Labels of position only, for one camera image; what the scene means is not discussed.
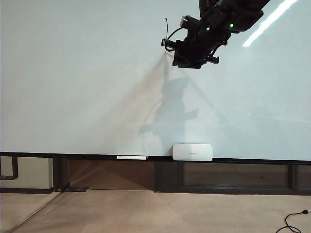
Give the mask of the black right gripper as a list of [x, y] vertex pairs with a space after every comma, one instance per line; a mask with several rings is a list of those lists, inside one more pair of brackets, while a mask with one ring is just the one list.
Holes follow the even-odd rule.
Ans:
[[221, 46], [225, 46], [231, 37], [231, 31], [214, 28], [211, 24], [197, 29], [188, 29], [184, 40], [176, 40], [172, 66], [178, 68], [200, 69], [210, 62], [219, 63], [219, 57], [214, 54]]

